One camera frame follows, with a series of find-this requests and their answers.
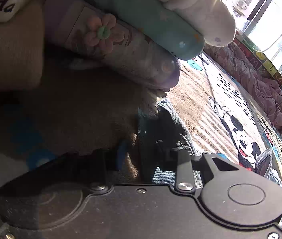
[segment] silver bolt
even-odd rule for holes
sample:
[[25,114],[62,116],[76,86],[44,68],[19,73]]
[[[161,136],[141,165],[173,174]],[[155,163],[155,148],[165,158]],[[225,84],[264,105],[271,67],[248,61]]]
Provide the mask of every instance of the silver bolt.
[[276,233],[271,233],[267,239],[279,239],[279,235]]
[[141,193],[141,194],[144,194],[144,193],[146,193],[146,189],[138,189],[137,192]]
[[6,234],[6,239],[14,239],[14,236],[12,234]]
[[94,191],[103,191],[104,189],[106,189],[106,185],[97,183],[97,182],[93,182],[91,183],[91,189],[93,189]]
[[191,191],[193,189],[193,185],[188,182],[181,182],[178,184],[178,188],[181,191]]

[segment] red mouth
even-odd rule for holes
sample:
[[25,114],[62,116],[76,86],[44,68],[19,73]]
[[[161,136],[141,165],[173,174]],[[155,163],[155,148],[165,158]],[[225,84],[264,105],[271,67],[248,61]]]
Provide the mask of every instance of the red mouth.
[[244,157],[248,157],[248,155],[246,153],[243,152],[242,148],[239,148],[239,152],[241,153],[242,156]]

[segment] flower decoration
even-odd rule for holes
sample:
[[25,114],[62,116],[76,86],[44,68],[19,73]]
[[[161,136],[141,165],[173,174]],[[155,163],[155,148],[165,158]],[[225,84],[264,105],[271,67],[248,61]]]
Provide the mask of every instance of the flower decoration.
[[112,14],[105,14],[102,19],[93,15],[89,18],[87,25],[89,32],[85,36],[87,46],[99,46],[103,54],[111,53],[113,42],[124,39],[124,32],[115,27],[117,20]]

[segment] pink blanket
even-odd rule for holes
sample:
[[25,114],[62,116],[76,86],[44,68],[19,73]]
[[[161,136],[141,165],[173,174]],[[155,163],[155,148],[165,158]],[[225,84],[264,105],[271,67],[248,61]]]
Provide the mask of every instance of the pink blanket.
[[234,42],[225,47],[206,44],[204,51],[249,92],[276,128],[282,128],[282,90],[276,81],[262,77]]

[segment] green flower center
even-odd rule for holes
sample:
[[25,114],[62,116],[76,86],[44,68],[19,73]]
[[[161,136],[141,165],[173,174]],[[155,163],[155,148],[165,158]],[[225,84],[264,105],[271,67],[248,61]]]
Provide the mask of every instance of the green flower center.
[[99,39],[107,39],[110,37],[110,29],[107,26],[101,26],[97,31],[97,37]]

